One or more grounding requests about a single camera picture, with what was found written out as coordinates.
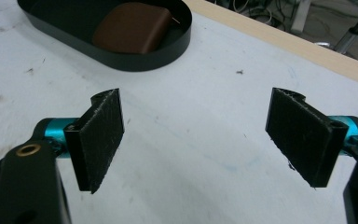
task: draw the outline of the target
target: beige edge trim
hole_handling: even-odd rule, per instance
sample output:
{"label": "beige edge trim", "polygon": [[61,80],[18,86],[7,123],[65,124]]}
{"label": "beige edge trim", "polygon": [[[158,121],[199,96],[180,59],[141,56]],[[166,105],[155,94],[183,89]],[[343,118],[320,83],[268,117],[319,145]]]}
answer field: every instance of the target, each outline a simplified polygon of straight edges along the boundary
{"label": "beige edge trim", "polygon": [[281,49],[285,49],[342,76],[358,81],[358,61],[316,46],[258,21],[246,18],[205,0],[183,0],[195,13],[218,21]]}

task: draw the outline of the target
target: brown leather case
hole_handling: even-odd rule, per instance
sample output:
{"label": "brown leather case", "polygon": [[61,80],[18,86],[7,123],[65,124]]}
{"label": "brown leather case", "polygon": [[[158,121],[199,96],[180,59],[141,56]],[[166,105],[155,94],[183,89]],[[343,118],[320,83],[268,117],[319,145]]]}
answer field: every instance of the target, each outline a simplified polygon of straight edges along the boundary
{"label": "brown leather case", "polygon": [[92,43],[113,52],[145,54],[158,47],[171,20],[167,8],[124,3],[110,11],[98,25]]}

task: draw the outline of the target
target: brown object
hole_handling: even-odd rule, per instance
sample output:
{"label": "brown object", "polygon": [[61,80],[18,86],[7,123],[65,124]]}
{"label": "brown object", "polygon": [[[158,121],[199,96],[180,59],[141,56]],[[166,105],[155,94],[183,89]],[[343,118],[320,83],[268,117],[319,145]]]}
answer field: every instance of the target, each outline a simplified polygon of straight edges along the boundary
{"label": "brown object", "polygon": [[171,12],[139,2],[115,7],[98,25],[92,43],[119,53],[148,53],[158,47],[172,20]]}

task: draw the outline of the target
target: table surface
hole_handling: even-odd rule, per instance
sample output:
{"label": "table surface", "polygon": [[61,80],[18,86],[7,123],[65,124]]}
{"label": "table surface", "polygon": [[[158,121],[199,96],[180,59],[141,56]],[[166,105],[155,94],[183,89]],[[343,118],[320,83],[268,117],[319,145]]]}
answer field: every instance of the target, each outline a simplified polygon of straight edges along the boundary
{"label": "table surface", "polygon": [[175,62],[139,73],[106,67],[36,30],[0,0],[0,159],[44,118],[81,116],[120,88],[126,132],[101,188],[78,191],[58,159],[73,223],[345,223],[354,160],[328,188],[291,170],[265,132],[273,87],[326,115],[358,117],[358,62],[201,0]]}

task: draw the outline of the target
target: black tray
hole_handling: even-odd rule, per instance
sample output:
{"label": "black tray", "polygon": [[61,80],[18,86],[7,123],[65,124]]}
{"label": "black tray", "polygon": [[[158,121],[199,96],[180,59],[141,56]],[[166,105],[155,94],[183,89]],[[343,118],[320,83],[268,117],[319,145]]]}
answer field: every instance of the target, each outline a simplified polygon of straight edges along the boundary
{"label": "black tray", "polygon": [[[114,53],[92,45],[93,31],[115,6],[141,2],[166,7],[179,24],[170,26],[159,47],[146,54]],[[181,0],[18,0],[19,6],[40,31],[107,66],[124,71],[159,68],[180,57],[190,43],[191,11]]]}

